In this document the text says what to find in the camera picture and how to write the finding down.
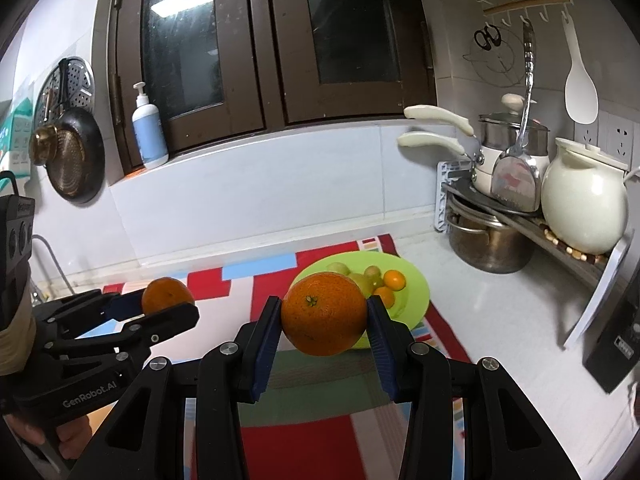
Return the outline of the left forearm beige sleeve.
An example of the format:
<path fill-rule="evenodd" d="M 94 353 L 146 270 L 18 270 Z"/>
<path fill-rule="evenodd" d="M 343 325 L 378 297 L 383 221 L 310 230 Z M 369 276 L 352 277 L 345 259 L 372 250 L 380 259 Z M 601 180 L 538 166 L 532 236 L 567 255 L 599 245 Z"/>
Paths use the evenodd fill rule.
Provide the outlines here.
<path fill-rule="evenodd" d="M 1 293 L 1 375 L 8 376 L 22 370 L 32 352 L 37 325 L 30 298 L 29 263 L 18 270 Z"/>

